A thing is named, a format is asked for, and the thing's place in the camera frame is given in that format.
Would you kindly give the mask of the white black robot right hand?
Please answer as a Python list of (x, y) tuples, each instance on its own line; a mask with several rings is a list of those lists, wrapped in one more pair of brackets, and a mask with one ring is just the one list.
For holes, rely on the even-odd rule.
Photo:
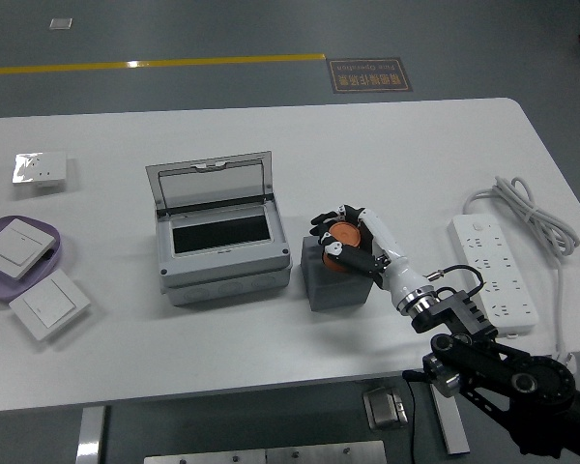
[[(334, 237), (334, 227), (342, 222), (359, 230), (360, 243), (346, 245)], [(391, 294), (393, 306), (403, 315), (424, 297), (435, 297), (427, 277), (414, 271), (406, 253), (388, 226), (373, 211), (341, 205), (310, 222), (310, 234), (318, 238), (324, 255), (345, 270), (367, 276)]]

